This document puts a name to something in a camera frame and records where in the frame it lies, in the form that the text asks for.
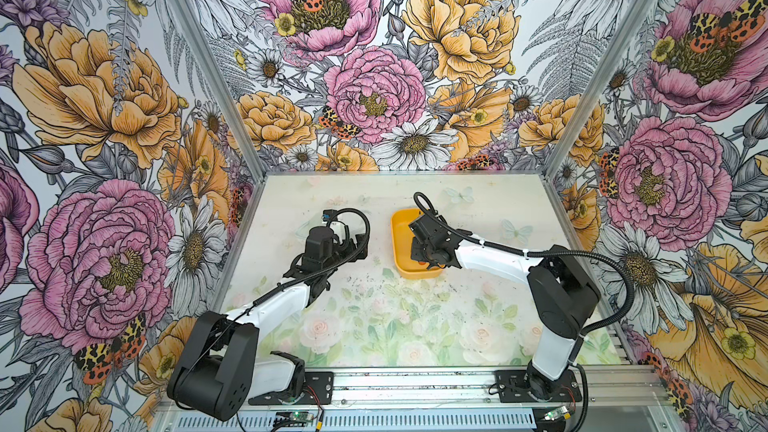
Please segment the aluminium corner post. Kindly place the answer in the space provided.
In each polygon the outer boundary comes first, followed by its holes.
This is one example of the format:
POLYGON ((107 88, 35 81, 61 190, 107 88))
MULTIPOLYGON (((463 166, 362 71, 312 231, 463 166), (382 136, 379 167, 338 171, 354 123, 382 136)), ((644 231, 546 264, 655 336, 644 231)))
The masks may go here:
POLYGON ((608 43, 605 53, 601 56, 571 120, 564 129, 563 135, 546 162, 542 172, 544 179, 552 179, 560 164, 570 153, 582 128, 598 104, 603 88, 609 80, 609 75, 620 62, 619 55, 630 46, 634 34, 639 30, 648 12, 656 6, 657 1, 633 0, 627 9, 626 16, 618 21, 614 36, 608 43))
POLYGON ((236 109, 235 99, 216 63, 215 56, 206 39, 205 31, 196 18, 196 12, 193 10, 189 0, 167 0, 167 2, 173 10, 175 18, 178 20, 179 29, 185 35, 197 64, 206 77, 213 96, 233 133, 233 137, 240 148, 251 175, 258 185, 263 185, 267 176, 265 167, 236 109))

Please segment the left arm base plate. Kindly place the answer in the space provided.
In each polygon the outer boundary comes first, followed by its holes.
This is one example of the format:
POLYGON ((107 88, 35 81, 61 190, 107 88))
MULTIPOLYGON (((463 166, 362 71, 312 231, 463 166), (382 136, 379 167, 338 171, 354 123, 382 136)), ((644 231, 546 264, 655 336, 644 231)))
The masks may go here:
POLYGON ((250 406, 326 406, 332 402, 335 374, 306 372, 300 385, 291 384, 286 390, 249 397, 250 406))

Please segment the right green circuit board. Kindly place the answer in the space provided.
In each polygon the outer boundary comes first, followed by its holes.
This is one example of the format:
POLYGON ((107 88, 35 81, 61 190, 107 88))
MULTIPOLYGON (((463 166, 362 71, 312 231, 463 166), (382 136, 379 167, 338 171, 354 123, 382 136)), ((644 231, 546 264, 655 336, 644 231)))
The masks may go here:
POLYGON ((537 408, 534 410, 536 421, 567 421, 571 417, 571 411, 566 405, 559 405, 554 408, 537 408))

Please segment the aluminium corner post right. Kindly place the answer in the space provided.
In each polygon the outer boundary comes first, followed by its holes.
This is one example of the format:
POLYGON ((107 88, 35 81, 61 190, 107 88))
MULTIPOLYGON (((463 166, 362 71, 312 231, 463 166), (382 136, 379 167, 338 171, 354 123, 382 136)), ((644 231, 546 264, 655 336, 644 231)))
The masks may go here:
POLYGON ((627 9, 626 16, 618 21, 614 36, 608 43, 605 53, 601 56, 571 120, 564 129, 563 135, 546 162, 542 172, 544 179, 552 179, 560 164, 570 153, 582 128, 598 104, 603 88, 609 80, 609 75, 620 62, 619 55, 630 46, 634 34, 639 30, 648 12, 656 6, 657 1, 633 0, 627 9))

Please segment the aluminium corner post left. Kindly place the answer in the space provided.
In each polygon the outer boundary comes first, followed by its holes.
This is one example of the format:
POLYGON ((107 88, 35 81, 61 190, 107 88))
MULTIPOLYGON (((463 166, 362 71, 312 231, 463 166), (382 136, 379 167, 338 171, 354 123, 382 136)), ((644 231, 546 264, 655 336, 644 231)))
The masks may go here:
POLYGON ((267 176, 265 167, 236 109, 235 99, 216 63, 215 56, 206 39, 205 31, 196 18, 196 12, 193 10, 189 0, 167 0, 167 2, 173 10, 175 18, 178 20, 179 29, 185 35, 197 64, 206 77, 213 96, 233 133, 233 137, 240 148, 251 175, 258 185, 263 185, 267 176))

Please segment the aluminium front rail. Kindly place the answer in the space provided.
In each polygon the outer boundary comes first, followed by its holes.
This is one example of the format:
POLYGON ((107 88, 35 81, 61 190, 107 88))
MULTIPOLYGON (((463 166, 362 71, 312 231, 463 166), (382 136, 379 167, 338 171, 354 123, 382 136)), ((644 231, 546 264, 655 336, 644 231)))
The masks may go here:
POLYGON ((670 393, 649 365, 585 365, 571 370, 582 392, 578 403, 501 403, 487 388, 494 372, 524 367, 308 368, 335 374, 332 402, 323 408, 651 407, 673 404, 670 393))

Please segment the left green circuit board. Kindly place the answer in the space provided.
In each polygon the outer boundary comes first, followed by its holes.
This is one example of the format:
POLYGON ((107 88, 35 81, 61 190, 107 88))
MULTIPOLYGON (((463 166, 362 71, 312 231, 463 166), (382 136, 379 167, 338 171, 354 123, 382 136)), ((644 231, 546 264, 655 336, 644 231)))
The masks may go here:
POLYGON ((318 414, 307 411, 281 411, 276 413, 272 427, 306 427, 315 424, 319 418, 318 414))

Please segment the yellow plastic bin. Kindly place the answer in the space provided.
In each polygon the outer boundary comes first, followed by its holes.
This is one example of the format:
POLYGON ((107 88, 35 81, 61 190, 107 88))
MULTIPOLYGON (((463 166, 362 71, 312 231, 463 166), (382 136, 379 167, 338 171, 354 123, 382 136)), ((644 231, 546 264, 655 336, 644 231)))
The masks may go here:
POLYGON ((395 266, 401 277, 407 280, 426 280, 438 277, 440 268, 429 268, 426 262, 411 258, 412 240, 415 238, 409 225, 422 215, 418 208, 396 211, 390 221, 395 266))

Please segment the green circuit board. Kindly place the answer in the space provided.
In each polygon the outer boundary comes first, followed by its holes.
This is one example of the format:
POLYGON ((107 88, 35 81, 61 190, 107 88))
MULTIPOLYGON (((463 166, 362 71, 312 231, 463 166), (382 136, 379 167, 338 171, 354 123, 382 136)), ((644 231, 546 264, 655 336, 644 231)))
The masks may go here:
POLYGON ((536 421, 567 421, 571 417, 571 411, 566 405, 559 405, 554 408, 537 408, 534 410, 536 421))
POLYGON ((306 427, 315 424, 319 418, 318 414, 307 411, 281 411, 276 413, 272 427, 306 427))

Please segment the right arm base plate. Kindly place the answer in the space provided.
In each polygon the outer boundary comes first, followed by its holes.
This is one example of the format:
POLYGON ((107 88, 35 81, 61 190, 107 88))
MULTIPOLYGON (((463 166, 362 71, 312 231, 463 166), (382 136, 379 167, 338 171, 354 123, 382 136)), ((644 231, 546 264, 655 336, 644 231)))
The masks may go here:
POLYGON ((582 392, 574 373, 566 370, 560 378, 550 380, 527 369, 501 369, 487 388, 501 403, 578 403, 582 392))

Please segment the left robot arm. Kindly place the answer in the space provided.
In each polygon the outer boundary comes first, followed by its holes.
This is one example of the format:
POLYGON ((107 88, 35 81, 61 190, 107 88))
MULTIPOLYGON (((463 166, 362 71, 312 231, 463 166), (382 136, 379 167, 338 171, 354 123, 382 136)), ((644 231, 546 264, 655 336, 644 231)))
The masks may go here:
POLYGON ((253 302, 226 314, 196 320, 166 393, 175 405, 220 421, 234 417, 251 399, 295 401, 309 392, 306 363, 286 352, 258 356, 264 336, 312 305, 330 289, 340 266, 367 257, 370 231, 339 237, 330 225, 310 229, 304 251, 283 281, 253 302))

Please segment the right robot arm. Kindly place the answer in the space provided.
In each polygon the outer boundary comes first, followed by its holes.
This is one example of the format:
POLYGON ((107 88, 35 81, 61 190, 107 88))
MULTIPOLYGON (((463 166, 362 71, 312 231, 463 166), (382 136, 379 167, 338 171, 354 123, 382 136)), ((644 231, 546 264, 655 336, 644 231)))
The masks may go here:
POLYGON ((545 251, 514 249, 453 229, 440 216, 420 215, 409 229, 416 262, 479 270, 528 287, 542 332, 516 388, 537 401, 552 399, 579 354, 583 329, 600 301, 575 252, 559 245, 545 251))

